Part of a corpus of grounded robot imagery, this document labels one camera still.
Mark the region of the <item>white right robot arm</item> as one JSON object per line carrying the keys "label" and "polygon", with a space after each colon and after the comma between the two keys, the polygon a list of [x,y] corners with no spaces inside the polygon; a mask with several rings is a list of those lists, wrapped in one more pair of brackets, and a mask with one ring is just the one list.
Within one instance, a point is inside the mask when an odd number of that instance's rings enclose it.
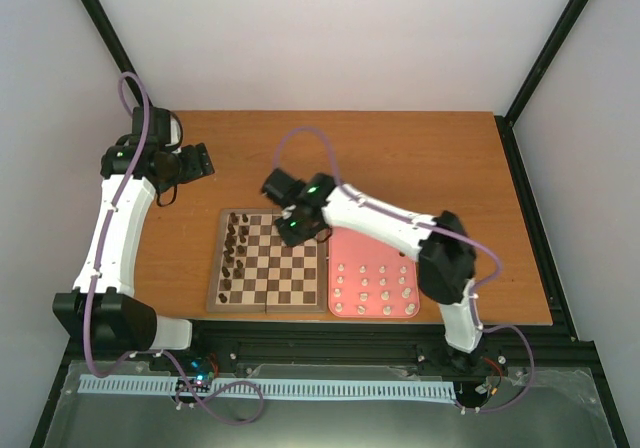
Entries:
{"label": "white right robot arm", "polygon": [[275,227],[288,246],[324,230],[346,228],[416,262],[418,289],[438,304],[443,319],[448,364],[462,372],[478,363],[484,341],[471,301],[477,253],[455,214],[411,213],[328,174],[318,173],[306,182],[280,168],[268,175],[260,193],[281,209]]}

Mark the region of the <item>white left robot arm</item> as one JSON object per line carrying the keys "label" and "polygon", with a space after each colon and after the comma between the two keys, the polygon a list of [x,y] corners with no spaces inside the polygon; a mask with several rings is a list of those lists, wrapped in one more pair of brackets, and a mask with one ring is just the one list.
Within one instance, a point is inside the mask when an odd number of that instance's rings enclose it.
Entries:
{"label": "white left robot arm", "polygon": [[136,107],[132,130],[101,159],[99,215],[86,261],[68,293],[58,293],[53,313],[69,334],[92,350],[160,351],[186,370],[201,368],[208,346],[192,336],[186,319],[159,315],[135,297],[134,271],[149,208],[177,188],[210,176],[214,167],[204,144],[184,145],[178,116]]}

